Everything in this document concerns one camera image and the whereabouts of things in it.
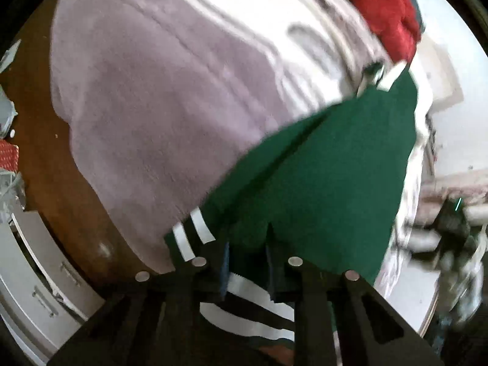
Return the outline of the floral purple bed blanket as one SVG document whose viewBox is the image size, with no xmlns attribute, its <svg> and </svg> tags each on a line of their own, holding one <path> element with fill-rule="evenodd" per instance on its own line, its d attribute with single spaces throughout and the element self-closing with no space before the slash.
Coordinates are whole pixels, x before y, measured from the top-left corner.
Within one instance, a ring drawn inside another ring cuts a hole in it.
<svg viewBox="0 0 488 366">
<path fill-rule="evenodd" d="M 249 149 L 356 92 L 393 50 L 348 0 L 58 0 L 53 107 L 74 161 L 137 257 Z"/>
</svg>

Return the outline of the white dresser with clutter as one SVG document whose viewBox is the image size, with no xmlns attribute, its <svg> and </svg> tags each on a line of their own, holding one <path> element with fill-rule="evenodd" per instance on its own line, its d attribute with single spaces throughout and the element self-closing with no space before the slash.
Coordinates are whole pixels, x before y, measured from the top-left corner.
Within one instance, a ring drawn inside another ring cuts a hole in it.
<svg viewBox="0 0 488 366">
<path fill-rule="evenodd" d="M 19 149 L 1 142 L 1 321 L 33 365 L 46 365 L 104 303 L 27 211 Z"/>
</svg>

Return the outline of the green white varsity jacket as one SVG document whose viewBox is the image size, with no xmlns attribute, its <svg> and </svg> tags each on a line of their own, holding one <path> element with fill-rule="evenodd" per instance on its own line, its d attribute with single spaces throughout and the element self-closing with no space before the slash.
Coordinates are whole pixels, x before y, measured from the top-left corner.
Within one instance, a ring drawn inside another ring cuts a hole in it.
<svg viewBox="0 0 488 366">
<path fill-rule="evenodd" d="M 297 256 L 374 282 L 416 143 L 416 84 L 404 64 L 361 95 L 263 140 L 165 237 L 176 268 L 201 257 L 196 305 L 206 341 L 294 345 L 294 308 L 275 292 Z"/>
</svg>

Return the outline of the red quilted duvet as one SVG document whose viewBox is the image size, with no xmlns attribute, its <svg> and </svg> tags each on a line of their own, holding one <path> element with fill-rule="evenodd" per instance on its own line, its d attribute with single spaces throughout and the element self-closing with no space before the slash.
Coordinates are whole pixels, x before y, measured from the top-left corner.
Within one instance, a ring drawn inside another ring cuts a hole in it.
<svg viewBox="0 0 488 366">
<path fill-rule="evenodd" d="M 411 61 L 421 40 L 411 0 L 349 0 L 394 62 Z"/>
</svg>

